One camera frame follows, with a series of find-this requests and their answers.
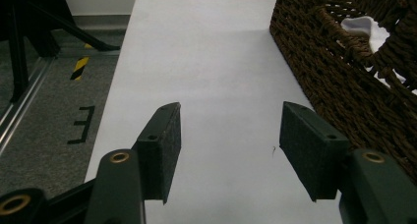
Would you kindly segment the black metal stand legs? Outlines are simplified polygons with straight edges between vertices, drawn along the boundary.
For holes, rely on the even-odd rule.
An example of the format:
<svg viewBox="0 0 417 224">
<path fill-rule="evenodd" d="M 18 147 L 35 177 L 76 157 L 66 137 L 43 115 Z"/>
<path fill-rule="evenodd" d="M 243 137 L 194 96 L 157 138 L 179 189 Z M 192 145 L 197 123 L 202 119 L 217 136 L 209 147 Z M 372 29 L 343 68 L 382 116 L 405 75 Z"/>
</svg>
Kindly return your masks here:
<svg viewBox="0 0 417 224">
<path fill-rule="evenodd" d="M 119 50 L 79 28 L 66 0 L 0 0 L 0 41 L 9 43 L 13 95 L 17 102 L 29 87 L 24 37 L 40 57 L 55 57 L 60 47 L 51 32 L 63 29 L 98 51 Z"/>
</svg>

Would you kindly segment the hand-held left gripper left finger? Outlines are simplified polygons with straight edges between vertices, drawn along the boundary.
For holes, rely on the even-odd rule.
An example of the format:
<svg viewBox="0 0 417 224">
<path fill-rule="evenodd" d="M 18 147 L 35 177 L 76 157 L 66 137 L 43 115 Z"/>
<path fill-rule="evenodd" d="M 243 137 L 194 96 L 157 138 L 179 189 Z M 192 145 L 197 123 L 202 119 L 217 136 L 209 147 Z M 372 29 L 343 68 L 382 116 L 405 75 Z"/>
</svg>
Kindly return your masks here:
<svg viewBox="0 0 417 224">
<path fill-rule="evenodd" d="M 146 224 L 145 202 L 167 201 L 181 150 L 180 108 L 159 107 L 132 148 L 100 159 L 84 224 Z"/>
</svg>

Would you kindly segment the dark brown woven basket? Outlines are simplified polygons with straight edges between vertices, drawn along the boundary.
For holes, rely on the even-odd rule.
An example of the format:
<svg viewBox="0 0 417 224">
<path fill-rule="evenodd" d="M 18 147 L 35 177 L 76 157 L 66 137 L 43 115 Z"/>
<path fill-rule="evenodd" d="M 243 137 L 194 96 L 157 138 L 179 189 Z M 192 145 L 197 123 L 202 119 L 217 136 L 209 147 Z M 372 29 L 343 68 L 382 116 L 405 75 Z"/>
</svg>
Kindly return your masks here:
<svg viewBox="0 0 417 224">
<path fill-rule="evenodd" d="M 340 25 L 362 16 L 389 33 L 376 53 Z M 269 31 L 316 112 L 417 185 L 417 0 L 276 0 Z"/>
</svg>

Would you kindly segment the black floor tape mark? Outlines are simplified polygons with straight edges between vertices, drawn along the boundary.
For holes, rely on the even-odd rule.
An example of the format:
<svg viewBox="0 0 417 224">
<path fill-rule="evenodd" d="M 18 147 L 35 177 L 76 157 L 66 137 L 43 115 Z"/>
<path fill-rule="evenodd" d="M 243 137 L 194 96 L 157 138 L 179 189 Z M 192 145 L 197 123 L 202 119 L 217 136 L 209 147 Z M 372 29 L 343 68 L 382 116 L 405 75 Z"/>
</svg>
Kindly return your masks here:
<svg viewBox="0 0 417 224">
<path fill-rule="evenodd" d="M 67 144 L 78 144 L 84 143 L 87 141 L 90 124 L 93 118 L 93 114 L 95 111 L 94 106 L 82 106 L 79 108 L 80 111 L 86 111 L 87 117 L 84 120 L 77 120 L 74 122 L 74 126 L 81 126 L 83 128 L 81 136 L 74 140 L 68 140 Z"/>
</svg>

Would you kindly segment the yellow black striped floor tape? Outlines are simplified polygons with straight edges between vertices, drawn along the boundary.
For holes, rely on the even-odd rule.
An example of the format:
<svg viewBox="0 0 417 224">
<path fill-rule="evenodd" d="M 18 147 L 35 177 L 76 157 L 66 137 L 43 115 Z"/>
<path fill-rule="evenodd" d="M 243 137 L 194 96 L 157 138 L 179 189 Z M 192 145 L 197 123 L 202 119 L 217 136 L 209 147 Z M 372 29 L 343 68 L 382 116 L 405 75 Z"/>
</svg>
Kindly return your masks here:
<svg viewBox="0 0 417 224">
<path fill-rule="evenodd" d="M 89 62 L 89 56 L 80 57 L 74 67 L 73 73 L 70 77 L 71 81 L 79 81 L 82 78 L 84 69 Z"/>
</svg>

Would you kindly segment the white cloth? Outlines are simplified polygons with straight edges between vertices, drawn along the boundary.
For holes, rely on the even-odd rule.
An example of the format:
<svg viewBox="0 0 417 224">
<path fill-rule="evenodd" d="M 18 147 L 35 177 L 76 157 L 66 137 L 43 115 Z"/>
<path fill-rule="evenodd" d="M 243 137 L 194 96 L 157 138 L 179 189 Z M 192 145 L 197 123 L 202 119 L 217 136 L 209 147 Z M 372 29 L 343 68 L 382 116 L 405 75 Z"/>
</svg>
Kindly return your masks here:
<svg viewBox="0 0 417 224">
<path fill-rule="evenodd" d="M 387 30 L 380 28 L 378 23 L 369 16 L 345 18 L 340 25 L 350 36 L 363 38 L 365 45 L 372 53 L 376 53 L 389 37 Z"/>
</svg>

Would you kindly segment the metal floor rail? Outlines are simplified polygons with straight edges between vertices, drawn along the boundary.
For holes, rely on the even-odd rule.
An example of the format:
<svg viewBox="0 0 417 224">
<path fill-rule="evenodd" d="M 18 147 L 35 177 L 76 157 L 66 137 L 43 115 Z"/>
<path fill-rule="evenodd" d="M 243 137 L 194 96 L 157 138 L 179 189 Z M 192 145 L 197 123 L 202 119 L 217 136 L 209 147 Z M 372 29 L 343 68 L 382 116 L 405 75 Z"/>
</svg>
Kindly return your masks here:
<svg viewBox="0 0 417 224">
<path fill-rule="evenodd" d="M 30 74 L 28 88 L 17 102 L 10 103 L 0 115 L 0 156 L 22 122 L 54 61 L 53 57 L 38 58 Z"/>
</svg>

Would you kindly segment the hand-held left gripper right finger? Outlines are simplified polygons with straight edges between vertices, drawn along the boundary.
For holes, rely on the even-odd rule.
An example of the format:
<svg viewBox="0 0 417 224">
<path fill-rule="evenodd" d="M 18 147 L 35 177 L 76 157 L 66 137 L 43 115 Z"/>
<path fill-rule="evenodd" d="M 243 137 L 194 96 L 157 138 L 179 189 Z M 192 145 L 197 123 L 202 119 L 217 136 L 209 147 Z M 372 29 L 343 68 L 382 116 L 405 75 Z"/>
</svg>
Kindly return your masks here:
<svg viewBox="0 0 417 224">
<path fill-rule="evenodd" d="M 417 224 L 417 187 L 389 156 L 349 151 L 349 140 L 311 109 L 285 101 L 279 145 L 313 201 L 341 193 L 343 224 Z"/>
</svg>

